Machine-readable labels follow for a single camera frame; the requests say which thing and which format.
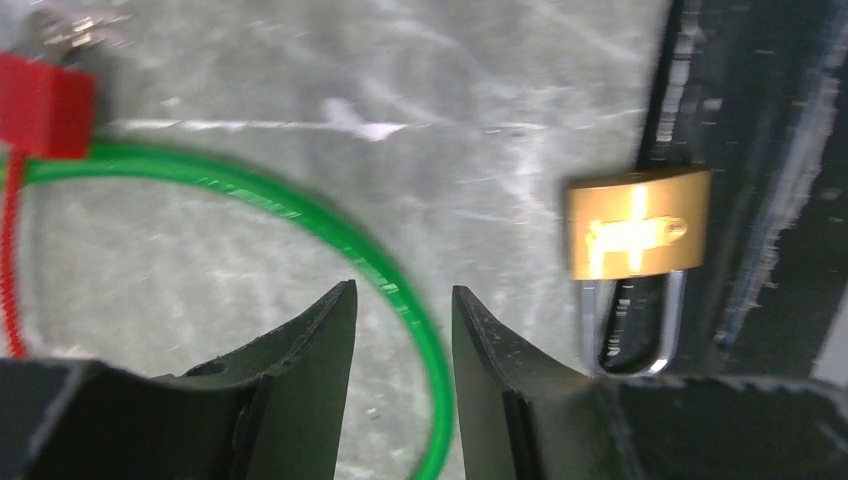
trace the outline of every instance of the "concrete floor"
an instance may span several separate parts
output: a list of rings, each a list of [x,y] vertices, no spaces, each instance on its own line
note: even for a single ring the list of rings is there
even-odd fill
[[[28,3],[0,0],[0,46]],[[451,286],[465,284],[580,367],[558,181],[631,162],[665,0],[75,5],[135,15],[133,44],[109,52],[104,135],[270,169],[369,228],[442,327]],[[358,279],[337,478],[411,469],[426,379],[392,311],[328,248],[249,207],[141,180],[39,187],[25,210],[26,332],[42,354],[181,373]],[[464,478],[458,443],[443,478]]]

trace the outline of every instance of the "red cable tie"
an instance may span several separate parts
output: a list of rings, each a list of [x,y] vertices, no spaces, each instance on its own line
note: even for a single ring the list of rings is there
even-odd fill
[[[6,170],[6,192],[3,205],[3,226],[0,230],[0,303],[3,304],[9,354],[20,358],[27,356],[27,347],[21,334],[17,285],[17,235],[20,216],[21,191],[24,187],[26,162],[29,154],[13,149]]]

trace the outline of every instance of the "green wire loop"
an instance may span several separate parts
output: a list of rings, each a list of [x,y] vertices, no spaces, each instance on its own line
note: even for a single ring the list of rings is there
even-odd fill
[[[148,147],[99,144],[84,162],[32,160],[28,185],[90,177],[137,177],[195,185],[237,198],[312,232],[350,260],[394,307],[424,361],[433,400],[426,455],[411,478],[438,478],[453,439],[454,396],[447,356],[433,323],[395,263],[376,242],[307,195],[262,174],[200,156]]]

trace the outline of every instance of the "brass padlock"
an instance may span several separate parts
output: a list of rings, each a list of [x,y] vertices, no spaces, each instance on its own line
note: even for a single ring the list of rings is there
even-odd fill
[[[671,167],[573,182],[569,188],[575,280],[658,275],[704,257],[710,171]]]

